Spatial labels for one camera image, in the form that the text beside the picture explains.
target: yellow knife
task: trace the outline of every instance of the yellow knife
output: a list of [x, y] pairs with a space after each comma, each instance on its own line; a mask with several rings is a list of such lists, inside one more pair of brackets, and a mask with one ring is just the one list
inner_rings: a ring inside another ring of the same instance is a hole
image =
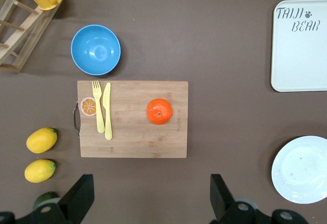
[[104, 88], [102, 105], [106, 109], [106, 125], [104, 136], [107, 140], [112, 139], [112, 127], [111, 127], [111, 119], [110, 119], [110, 90], [111, 84], [108, 82], [106, 84], [106, 88]]

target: bowl rim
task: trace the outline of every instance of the bowl rim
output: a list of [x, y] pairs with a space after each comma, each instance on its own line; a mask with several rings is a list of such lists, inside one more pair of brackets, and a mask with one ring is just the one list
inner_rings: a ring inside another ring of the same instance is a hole
[[[82, 30], [87, 29], [87, 28], [90, 28], [90, 27], [101, 27], [101, 28], [104, 28], [105, 30], [108, 30], [108, 31], [109, 31], [109, 32], [114, 36], [114, 38], [116, 39], [116, 41], [117, 41], [117, 43], [118, 43], [118, 47], [119, 47], [118, 58], [117, 58], [115, 64], [113, 65], [113, 67], [112, 67], [111, 69], [109, 69], [108, 71], [105, 71], [104, 73], [90, 73], [90, 72], [87, 72], [87, 71], [83, 70], [83, 69], [78, 65], [78, 63], [76, 62], [76, 60], [75, 60], [75, 58], [74, 58], [74, 55], [73, 55], [73, 44], [74, 44], [74, 41], [75, 41], [76, 36], [77, 36], [77, 35], [78, 35]], [[72, 42], [71, 42], [71, 56], [72, 56], [72, 59], [73, 59], [75, 65], [76, 65], [80, 70], [82, 70], [84, 73], [87, 73], [87, 74], [89, 74], [89, 75], [93, 75], [93, 76], [100, 76], [100, 75], [104, 75], [104, 74], [107, 74], [107, 73], [111, 72], [111, 71], [112, 71], [112, 70], [117, 66], [117, 64], [118, 64], [118, 62], [119, 62], [119, 59], [120, 59], [120, 57], [121, 57], [121, 44], [120, 44], [120, 42], [119, 42], [119, 40], [118, 40], [116, 34], [114, 34], [114, 32], [113, 32], [112, 30], [110, 30], [109, 28], [107, 28], [106, 26], [103, 26], [103, 25], [100, 25], [100, 24], [90, 24], [90, 25], [86, 25], [86, 26], [82, 27], [81, 29], [79, 29], [79, 30], [75, 33], [75, 35], [73, 36], [73, 39], [72, 39]]]

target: orange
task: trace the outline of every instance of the orange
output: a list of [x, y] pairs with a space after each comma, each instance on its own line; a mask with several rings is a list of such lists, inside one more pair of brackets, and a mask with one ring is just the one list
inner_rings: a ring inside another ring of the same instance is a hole
[[173, 108], [169, 101], [157, 98], [149, 102], [147, 116], [150, 122], [156, 125], [163, 125], [173, 116]]
[[93, 97], [86, 97], [81, 101], [81, 111], [86, 116], [96, 114], [96, 100]]

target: blue bowl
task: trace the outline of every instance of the blue bowl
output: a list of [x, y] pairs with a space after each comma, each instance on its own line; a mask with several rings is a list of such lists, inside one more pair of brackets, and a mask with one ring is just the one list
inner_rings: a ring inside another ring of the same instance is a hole
[[112, 71], [119, 62], [121, 46], [116, 35], [101, 25], [81, 28], [73, 37], [71, 54], [75, 64], [90, 75]]

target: metal handle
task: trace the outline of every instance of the metal handle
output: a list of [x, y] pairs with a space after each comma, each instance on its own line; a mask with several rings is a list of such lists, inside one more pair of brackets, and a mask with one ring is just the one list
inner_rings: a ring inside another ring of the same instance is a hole
[[78, 129], [77, 125], [76, 125], [76, 110], [78, 110], [78, 102], [76, 102], [76, 106], [75, 106], [75, 108], [73, 110], [73, 116], [74, 116], [74, 128], [77, 131], [78, 137], [80, 137], [80, 129]]

